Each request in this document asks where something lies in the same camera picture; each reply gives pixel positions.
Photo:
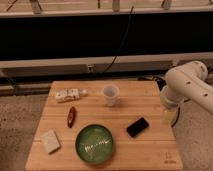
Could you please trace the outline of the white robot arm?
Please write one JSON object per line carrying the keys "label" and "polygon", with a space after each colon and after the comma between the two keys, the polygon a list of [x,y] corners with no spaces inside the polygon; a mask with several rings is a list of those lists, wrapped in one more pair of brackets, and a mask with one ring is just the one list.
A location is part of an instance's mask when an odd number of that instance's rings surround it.
{"label": "white robot arm", "polygon": [[200,61],[191,61],[167,71],[166,85],[160,91],[165,123],[174,122],[185,99],[194,101],[213,115],[213,87],[205,82],[207,76],[207,67]]}

